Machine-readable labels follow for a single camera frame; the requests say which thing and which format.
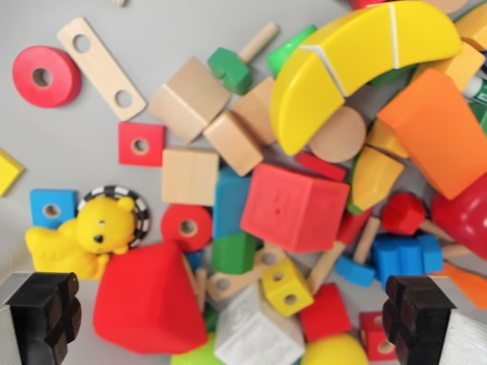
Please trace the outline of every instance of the white cube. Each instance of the white cube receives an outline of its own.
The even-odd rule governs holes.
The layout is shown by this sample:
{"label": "white cube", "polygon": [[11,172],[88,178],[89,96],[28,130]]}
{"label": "white cube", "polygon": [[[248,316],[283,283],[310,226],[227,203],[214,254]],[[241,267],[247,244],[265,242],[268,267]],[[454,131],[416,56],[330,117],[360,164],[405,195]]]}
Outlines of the white cube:
{"label": "white cube", "polygon": [[215,356],[226,365],[292,365],[303,354],[298,319],[280,316],[257,284],[238,294],[218,317]]}

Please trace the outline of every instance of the red square block with hole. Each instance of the red square block with hole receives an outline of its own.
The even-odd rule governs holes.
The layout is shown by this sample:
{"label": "red square block with hole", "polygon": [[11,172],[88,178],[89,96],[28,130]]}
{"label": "red square block with hole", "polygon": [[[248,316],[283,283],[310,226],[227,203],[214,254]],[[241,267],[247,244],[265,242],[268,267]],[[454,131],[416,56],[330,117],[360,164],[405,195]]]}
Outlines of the red square block with hole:
{"label": "red square block with hole", "polygon": [[382,327],[382,312],[360,313],[360,339],[370,361],[395,360],[396,346]]}
{"label": "red square block with hole", "polygon": [[163,149],[163,125],[119,123],[119,163],[160,167]]}
{"label": "red square block with hole", "polygon": [[331,249],[348,194],[347,184],[261,163],[240,227],[289,252]]}
{"label": "red square block with hole", "polygon": [[112,257],[100,282],[93,323],[101,338],[140,354],[182,354],[208,340],[174,241]]}
{"label": "red square block with hole", "polygon": [[314,296],[314,303],[301,310],[299,316],[308,341],[352,329],[347,309],[335,283],[324,284]]}

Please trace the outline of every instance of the yellow teddy bear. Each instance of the yellow teddy bear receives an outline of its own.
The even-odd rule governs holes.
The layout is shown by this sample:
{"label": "yellow teddy bear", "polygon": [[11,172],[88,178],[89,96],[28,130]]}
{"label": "yellow teddy bear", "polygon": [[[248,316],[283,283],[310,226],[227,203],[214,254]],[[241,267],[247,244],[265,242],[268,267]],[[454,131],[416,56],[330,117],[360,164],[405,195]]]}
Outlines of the yellow teddy bear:
{"label": "yellow teddy bear", "polygon": [[110,253],[122,255],[129,250],[135,231],[134,207],[130,197],[98,197],[57,230],[30,228],[25,240],[36,270],[101,278]]}

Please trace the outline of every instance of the gray table surface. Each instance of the gray table surface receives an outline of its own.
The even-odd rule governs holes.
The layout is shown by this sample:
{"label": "gray table surface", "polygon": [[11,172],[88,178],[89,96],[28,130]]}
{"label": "gray table surface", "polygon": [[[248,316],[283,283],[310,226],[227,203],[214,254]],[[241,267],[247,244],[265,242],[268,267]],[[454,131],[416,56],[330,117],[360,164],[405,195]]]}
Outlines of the gray table surface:
{"label": "gray table surface", "polygon": [[[472,0],[466,8],[477,2]],[[143,195],[151,209],[153,221],[145,244],[161,241],[158,221],[166,208],[161,203],[161,169],[117,163],[119,120],[85,77],[78,98],[63,108],[36,108],[20,97],[11,81],[11,67],[22,49],[33,45],[61,48],[57,31],[83,16],[150,100],[190,56],[204,61],[219,46],[238,50],[267,21],[282,29],[273,49],[309,24],[319,27],[348,11],[346,0],[129,0],[125,8],[110,0],[0,0],[0,146],[27,168],[8,196],[0,198],[0,281],[13,270],[32,270],[24,244],[24,232],[31,225],[31,189],[77,189],[81,197],[96,186],[116,183],[130,187]],[[252,64],[257,81],[270,75],[265,54]],[[400,86],[364,87],[348,104],[371,122]],[[147,111],[133,121],[158,122]],[[173,135],[167,139],[168,145],[182,143]],[[208,143],[200,138],[194,145]],[[277,145],[266,149],[266,160],[296,167]],[[411,163],[406,165],[407,171],[394,189],[413,191],[429,200],[431,188]],[[317,256],[294,258],[306,271]],[[487,271],[485,263],[473,256],[457,263]],[[359,312],[382,307],[385,295],[377,282],[365,290],[334,275],[330,280],[340,286],[355,327]],[[97,282],[81,282],[78,297],[83,323],[78,339],[69,345],[66,365],[169,364],[169,357],[134,354],[99,339],[91,324],[96,292]]]}

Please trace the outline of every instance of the bear face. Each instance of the bear face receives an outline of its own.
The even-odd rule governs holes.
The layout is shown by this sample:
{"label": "bear face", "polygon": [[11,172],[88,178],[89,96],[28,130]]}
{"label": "bear face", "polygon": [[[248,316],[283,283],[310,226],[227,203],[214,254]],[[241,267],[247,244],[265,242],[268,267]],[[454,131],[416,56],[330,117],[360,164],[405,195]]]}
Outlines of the bear face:
{"label": "bear face", "polygon": [[129,197],[90,200],[76,218],[76,240],[92,253],[126,253],[134,238],[134,207],[135,202]]}

